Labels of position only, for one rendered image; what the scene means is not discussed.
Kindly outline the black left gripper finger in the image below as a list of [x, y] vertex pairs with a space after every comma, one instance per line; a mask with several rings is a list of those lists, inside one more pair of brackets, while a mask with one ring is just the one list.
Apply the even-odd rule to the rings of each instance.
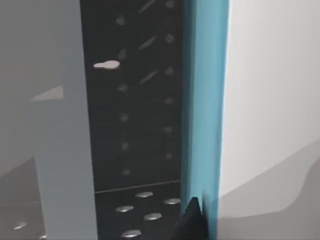
[[190, 199], [169, 240], [208, 240], [208, 223], [197, 197]]

